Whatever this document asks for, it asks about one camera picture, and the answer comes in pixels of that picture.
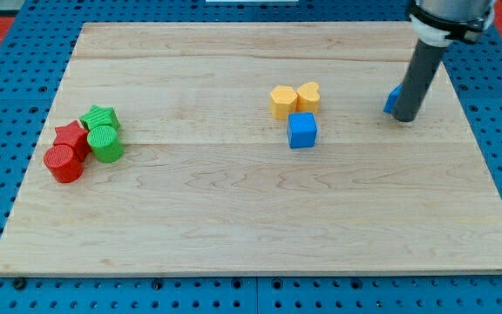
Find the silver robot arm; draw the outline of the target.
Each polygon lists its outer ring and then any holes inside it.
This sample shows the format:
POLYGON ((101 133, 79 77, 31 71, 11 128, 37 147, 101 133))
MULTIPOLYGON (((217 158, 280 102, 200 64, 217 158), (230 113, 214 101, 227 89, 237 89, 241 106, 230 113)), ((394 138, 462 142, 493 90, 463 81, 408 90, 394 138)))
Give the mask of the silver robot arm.
POLYGON ((495 18, 495 0, 410 0, 406 16, 418 39, 445 48, 454 41, 476 44, 495 18))

